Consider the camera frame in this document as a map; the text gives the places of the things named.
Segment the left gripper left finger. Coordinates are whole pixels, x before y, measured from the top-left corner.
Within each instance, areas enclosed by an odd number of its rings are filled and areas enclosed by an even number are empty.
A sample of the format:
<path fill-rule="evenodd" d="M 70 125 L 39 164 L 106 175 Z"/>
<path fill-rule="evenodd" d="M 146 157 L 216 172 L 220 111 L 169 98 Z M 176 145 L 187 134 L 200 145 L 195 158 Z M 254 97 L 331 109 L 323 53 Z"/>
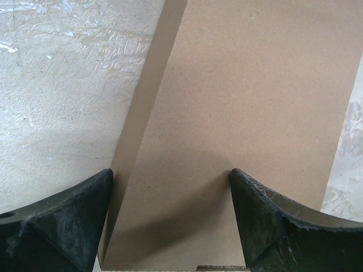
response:
<path fill-rule="evenodd" d="M 104 169 L 1 214 L 1 271 L 92 271 L 113 187 Z"/>

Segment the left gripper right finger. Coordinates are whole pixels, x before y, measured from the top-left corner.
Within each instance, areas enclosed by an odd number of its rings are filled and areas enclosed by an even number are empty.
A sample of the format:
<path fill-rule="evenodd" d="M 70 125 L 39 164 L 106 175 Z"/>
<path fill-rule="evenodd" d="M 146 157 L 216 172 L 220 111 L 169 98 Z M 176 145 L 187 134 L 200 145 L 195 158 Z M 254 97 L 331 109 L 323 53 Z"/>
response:
<path fill-rule="evenodd" d="M 229 182 L 251 271 L 362 271 L 362 223 L 304 206 L 237 168 Z"/>

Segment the brown cardboard box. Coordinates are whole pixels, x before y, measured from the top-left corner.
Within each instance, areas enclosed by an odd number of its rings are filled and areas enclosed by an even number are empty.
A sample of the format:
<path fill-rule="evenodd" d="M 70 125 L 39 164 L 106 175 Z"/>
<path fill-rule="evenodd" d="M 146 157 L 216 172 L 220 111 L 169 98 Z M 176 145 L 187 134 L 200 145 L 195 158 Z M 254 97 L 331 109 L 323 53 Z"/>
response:
<path fill-rule="evenodd" d="M 361 1 L 189 1 L 102 269 L 242 266 L 234 168 L 319 209 L 361 54 Z"/>

